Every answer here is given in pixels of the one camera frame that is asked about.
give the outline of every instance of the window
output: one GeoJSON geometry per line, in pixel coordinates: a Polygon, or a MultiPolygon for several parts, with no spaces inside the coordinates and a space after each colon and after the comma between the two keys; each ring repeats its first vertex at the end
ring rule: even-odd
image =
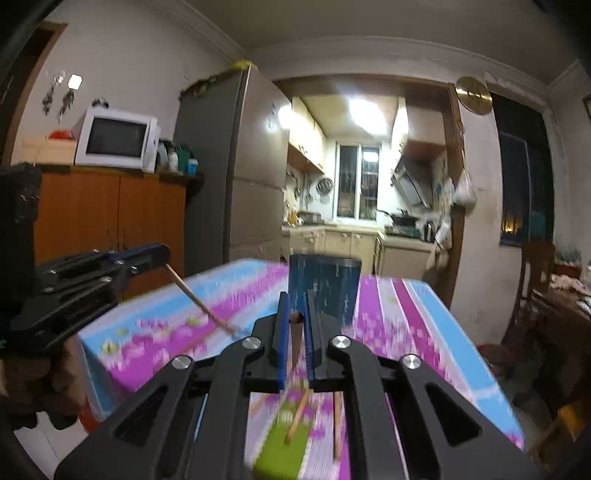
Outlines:
{"type": "Polygon", "coordinates": [[[552,160],[542,115],[492,95],[501,146],[501,243],[551,240],[554,229],[552,160]]]}
{"type": "Polygon", "coordinates": [[[379,148],[340,145],[336,216],[374,220],[378,205],[379,148]]]}

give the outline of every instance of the chopstick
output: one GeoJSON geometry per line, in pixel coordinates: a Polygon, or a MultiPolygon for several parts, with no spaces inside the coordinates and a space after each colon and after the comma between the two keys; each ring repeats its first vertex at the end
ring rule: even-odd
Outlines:
{"type": "Polygon", "coordinates": [[[224,322],[220,317],[218,317],[215,313],[208,309],[207,305],[205,305],[201,300],[199,300],[199,298],[191,291],[189,286],[183,281],[181,277],[178,276],[178,274],[173,270],[173,268],[170,265],[166,264],[166,269],[172,276],[174,282],[177,284],[177,287],[180,288],[183,291],[183,293],[187,297],[189,297],[193,301],[193,303],[203,311],[203,313],[208,315],[216,323],[216,325],[221,327],[230,335],[234,335],[236,333],[236,330],[233,327],[230,327],[228,324],[226,324],[226,322],[224,322]]]}
{"type": "Polygon", "coordinates": [[[340,428],[341,428],[341,422],[340,422],[340,418],[341,418],[341,413],[340,413],[340,408],[341,405],[343,403],[343,398],[342,398],[342,392],[334,392],[333,393],[333,435],[334,435],[334,440],[335,440],[335,446],[333,447],[333,458],[334,460],[338,460],[340,458],[340,452],[342,450],[342,441],[341,441],[341,434],[340,434],[340,428]]]}
{"type": "Polygon", "coordinates": [[[285,443],[289,444],[293,440],[294,435],[296,434],[296,428],[300,424],[301,416],[304,413],[304,408],[310,399],[310,389],[306,388],[304,390],[304,394],[300,398],[300,402],[298,403],[297,408],[295,409],[294,418],[291,421],[290,429],[287,430],[287,435],[285,435],[285,443]]]}

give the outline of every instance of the kitchen cabinet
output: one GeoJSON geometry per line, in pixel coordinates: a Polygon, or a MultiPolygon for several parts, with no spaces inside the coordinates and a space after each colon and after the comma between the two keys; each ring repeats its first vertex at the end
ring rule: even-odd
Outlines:
{"type": "Polygon", "coordinates": [[[326,255],[349,258],[351,256],[351,234],[326,232],[326,255]]]}
{"type": "Polygon", "coordinates": [[[281,254],[281,241],[280,239],[277,239],[257,244],[230,247],[229,259],[230,262],[240,258],[256,258],[258,260],[278,262],[281,254]]]}
{"type": "MultiPolygon", "coordinates": [[[[121,177],[119,249],[159,242],[170,249],[168,264],[184,276],[184,187],[140,177],[121,177]]],[[[171,283],[163,268],[133,278],[125,297],[135,297],[171,283]]]]}
{"type": "MultiPolygon", "coordinates": [[[[35,262],[160,242],[170,248],[169,264],[183,276],[184,206],[185,185],[158,175],[113,168],[44,169],[34,225],[35,262]]],[[[165,269],[147,272],[132,279],[125,297],[170,282],[165,269]]]]}
{"type": "Polygon", "coordinates": [[[290,240],[291,254],[313,254],[316,252],[316,236],[314,233],[292,235],[290,240]]]}
{"type": "Polygon", "coordinates": [[[316,245],[314,246],[314,253],[324,255],[326,252],[326,232],[315,233],[316,245]]]}
{"type": "Polygon", "coordinates": [[[361,260],[361,274],[371,275],[374,269],[375,235],[351,234],[351,257],[361,260]]]}
{"type": "Polygon", "coordinates": [[[427,258],[429,258],[428,251],[382,248],[376,275],[422,280],[426,270],[427,258]]]}
{"type": "Polygon", "coordinates": [[[41,264],[93,248],[117,248],[119,175],[43,173],[34,224],[35,261],[41,264]]]}
{"type": "Polygon", "coordinates": [[[291,105],[291,148],[287,163],[303,173],[324,173],[326,137],[299,97],[293,97],[291,105]]]}
{"type": "Polygon", "coordinates": [[[408,160],[431,162],[445,149],[443,113],[414,105],[401,99],[394,120],[392,145],[399,145],[408,160]]]}

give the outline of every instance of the door frame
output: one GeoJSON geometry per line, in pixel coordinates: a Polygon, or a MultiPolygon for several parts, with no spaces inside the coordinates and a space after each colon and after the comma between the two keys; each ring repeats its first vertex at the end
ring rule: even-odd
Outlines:
{"type": "MultiPolygon", "coordinates": [[[[447,173],[454,186],[464,168],[463,125],[453,83],[435,80],[370,73],[342,73],[294,77],[276,80],[275,85],[289,99],[308,95],[391,95],[405,97],[407,105],[436,109],[443,114],[447,150],[447,173]]],[[[452,248],[447,268],[438,273],[432,287],[447,308],[452,304],[457,272],[462,254],[465,210],[452,209],[452,248]]]]}
{"type": "Polygon", "coordinates": [[[22,114],[25,111],[25,107],[27,102],[29,101],[29,97],[31,96],[31,91],[33,90],[33,86],[37,81],[37,77],[41,73],[41,69],[45,65],[47,57],[49,56],[50,52],[52,51],[53,47],[56,45],[57,40],[60,38],[61,34],[64,32],[68,24],[66,23],[55,23],[55,22],[48,22],[42,21],[39,23],[37,28],[42,28],[44,30],[49,30],[53,32],[51,38],[45,45],[45,48],[39,55],[35,66],[31,70],[29,74],[29,78],[25,83],[24,88],[22,89],[21,95],[18,98],[17,107],[12,114],[12,119],[10,120],[10,127],[8,128],[8,133],[6,135],[6,142],[4,144],[4,153],[2,154],[2,158],[0,159],[0,165],[8,167],[12,160],[12,153],[14,152],[14,142],[17,139],[17,132],[18,127],[21,124],[22,114]]]}

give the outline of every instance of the doorway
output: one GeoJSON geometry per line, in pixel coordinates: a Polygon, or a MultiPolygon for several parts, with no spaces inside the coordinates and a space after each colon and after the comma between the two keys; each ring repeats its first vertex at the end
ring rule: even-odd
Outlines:
{"type": "Polygon", "coordinates": [[[17,129],[37,76],[65,24],[41,22],[0,84],[0,160],[10,165],[17,129]]]}

